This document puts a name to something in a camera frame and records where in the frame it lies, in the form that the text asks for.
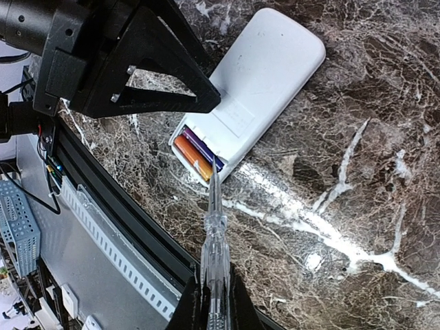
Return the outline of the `white remote control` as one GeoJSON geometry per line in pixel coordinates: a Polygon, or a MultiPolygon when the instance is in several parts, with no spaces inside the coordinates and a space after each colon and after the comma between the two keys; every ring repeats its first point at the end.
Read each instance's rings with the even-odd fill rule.
{"type": "Polygon", "coordinates": [[[175,146],[188,127],[223,162],[223,182],[325,56],[324,43],[307,28],[274,9],[259,10],[210,76],[221,103],[210,113],[185,113],[168,141],[172,152],[198,183],[209,185],[175,146]]]}

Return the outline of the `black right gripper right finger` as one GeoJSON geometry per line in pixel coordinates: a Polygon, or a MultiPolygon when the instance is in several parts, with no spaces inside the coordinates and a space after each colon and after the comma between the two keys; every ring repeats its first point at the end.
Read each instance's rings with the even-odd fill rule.
{"type": "Polygon", "coordinates": [[[235,266],[230,264],[230,321],[232,329],[236,330],[264,330],[245,284],[236,271],[235,266]]]}

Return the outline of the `orange battery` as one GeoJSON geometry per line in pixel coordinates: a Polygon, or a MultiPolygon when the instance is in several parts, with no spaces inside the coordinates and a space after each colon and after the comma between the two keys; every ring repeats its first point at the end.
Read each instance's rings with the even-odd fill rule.
{"type": "Polygon", "coordinates": [[[213,170],[203,155],[183,135],[178,135],[173,144],[203,180],[208,182],[213,174],[213,170]]]}

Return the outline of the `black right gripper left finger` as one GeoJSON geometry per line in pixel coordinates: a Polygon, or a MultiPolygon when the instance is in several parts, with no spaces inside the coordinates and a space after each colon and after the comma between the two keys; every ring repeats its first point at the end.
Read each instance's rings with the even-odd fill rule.
{"type": "Polygon", "coordinates": [[[210,310],[210,290],[197,274],[192,275],[165,330],[206,330],[210,310]]]}

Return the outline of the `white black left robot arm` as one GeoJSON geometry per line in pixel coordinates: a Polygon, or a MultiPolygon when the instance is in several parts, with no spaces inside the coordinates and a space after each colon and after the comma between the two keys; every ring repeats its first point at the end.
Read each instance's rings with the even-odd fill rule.
{"type": "Polygon", "coordinates": [[[2,1],[1,40],[36,54],[34,98],[1,94],[1,141],[36,134],[58,102],[90,118],[208,113],[210,59],[174,1],[2,1]]]}

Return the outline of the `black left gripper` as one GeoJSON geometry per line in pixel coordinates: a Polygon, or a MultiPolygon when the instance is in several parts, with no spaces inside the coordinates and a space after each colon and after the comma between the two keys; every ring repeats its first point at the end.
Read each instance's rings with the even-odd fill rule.
{"type": "Polygon", "coordinates": [[[90,118],[208,113],[221,95],[154,5],[57,1],[44,44],[33,108],[58,101],[90,118]]]}

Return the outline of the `clear handled screwdriver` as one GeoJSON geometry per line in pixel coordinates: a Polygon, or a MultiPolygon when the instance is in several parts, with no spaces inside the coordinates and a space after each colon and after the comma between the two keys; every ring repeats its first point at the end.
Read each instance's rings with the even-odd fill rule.
{"type": "Polygon", "coordinates": [[[223,212],[221,180],[215,162],[209,184],[208,212],[204,218],[206,239],[201,249],[202,309],[208,312],[207,329],[230,329],[228,218],[223,212]]]}

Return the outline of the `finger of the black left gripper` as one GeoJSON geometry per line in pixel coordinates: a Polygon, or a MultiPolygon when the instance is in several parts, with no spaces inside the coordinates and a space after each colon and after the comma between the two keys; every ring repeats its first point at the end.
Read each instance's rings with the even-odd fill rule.
{"type": "Polygon", "coordinates": [[[210,57],[175,1],[158,0],[154,3],[158,16],[167,24],[202,71],[210,74],[212,72],[210,57]]]}

